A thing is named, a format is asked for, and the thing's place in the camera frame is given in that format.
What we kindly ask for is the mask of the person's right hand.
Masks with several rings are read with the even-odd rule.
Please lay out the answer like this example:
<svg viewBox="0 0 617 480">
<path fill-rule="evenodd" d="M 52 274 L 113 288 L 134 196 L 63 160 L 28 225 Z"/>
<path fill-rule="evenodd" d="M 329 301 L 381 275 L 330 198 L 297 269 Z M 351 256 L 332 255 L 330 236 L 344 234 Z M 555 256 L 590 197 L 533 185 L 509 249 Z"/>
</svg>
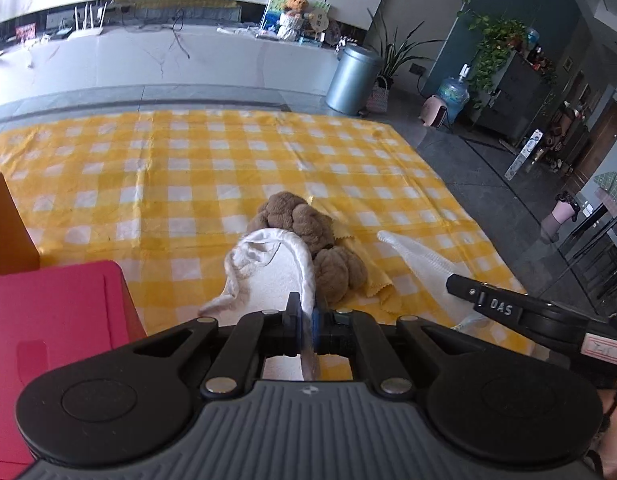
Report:
<svg viewBox="0 0 617 480">
<path fill-rule="evenodd" d="M 617 407 L 610 416 L 609 428 L 597 443 L 594 451 L 601 459 L 603 477 L 617 480 Z"/>
</svg>

